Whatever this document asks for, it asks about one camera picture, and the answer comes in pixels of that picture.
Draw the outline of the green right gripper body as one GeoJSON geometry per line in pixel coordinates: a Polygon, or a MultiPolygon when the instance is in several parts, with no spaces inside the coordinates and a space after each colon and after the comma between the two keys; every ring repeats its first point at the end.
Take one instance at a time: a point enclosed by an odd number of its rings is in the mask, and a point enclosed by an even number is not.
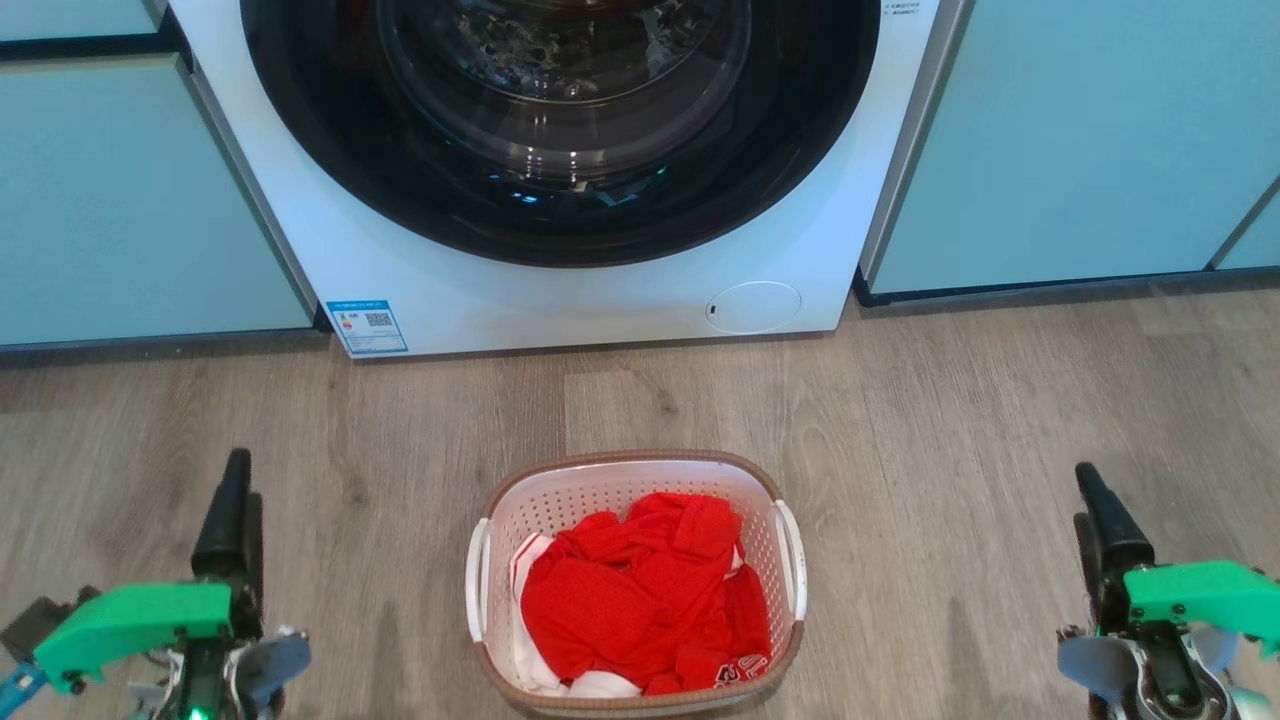
{"type": "Polygon", "coordinates": [[[1057,632],[1060,673],[1088,719],[1275,719],[1228,676],[1243,641],[1277,659],[1277,582],[1238,562],[1135,568],[1100,583],[1091,625],[1057,632]]]}

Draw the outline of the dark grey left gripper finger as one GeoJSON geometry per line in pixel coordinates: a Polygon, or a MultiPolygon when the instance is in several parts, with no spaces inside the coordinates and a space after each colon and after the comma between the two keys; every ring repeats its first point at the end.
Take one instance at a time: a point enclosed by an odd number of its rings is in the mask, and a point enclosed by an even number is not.
{"type": "Polygon", "coordinates": [[[195,577],[232,580],[248,578],[250,542],[246,523],[250,488],[251,452],[247,448],[233,448],[191,553],[195,577]]]}
{"type": "Polygon", "coordinates": [[[262,532],[262,496],[250,495],[248,497],[248,550],[250,550],[250,585],[253,591],[255,611],[255,637],[264,634],[264,532],[262,532]]]}

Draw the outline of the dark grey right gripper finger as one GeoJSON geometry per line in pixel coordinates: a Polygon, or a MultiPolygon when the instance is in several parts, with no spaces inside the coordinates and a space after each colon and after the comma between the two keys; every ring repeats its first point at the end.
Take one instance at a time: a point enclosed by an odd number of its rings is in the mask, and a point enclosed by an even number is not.
{"type": "Polygon", "coordinates": [[[1105,579],[1093,523],[1088,514],[1074,514],[1071,523],[1082,564],[1092,632],[1105,633],[1105,579]]]}
{"type": "Polygon", "coordinates": [[[1153,566],[1153,546],[1125,503],[1105,483],[1096,465],[1078,462],[1075,477],[1085,503],[1087,534],[1096,569],[1100,573],[1112,573],[1153,566]]]}

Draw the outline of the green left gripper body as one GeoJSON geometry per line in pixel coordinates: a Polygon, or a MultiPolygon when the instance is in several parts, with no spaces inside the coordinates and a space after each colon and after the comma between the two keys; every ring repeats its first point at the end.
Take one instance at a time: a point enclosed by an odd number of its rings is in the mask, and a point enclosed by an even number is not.
{"type": "Polygon", "coordinates": [[[151,652],[166,678],[132,685],[141,719],[275,719],[285,685],[312,662],[305,632],[264,634],[253,594],[218,582],[96,594],[36,644],[33,660],[56,691],[76,693],[106,666],[151,652]]]}

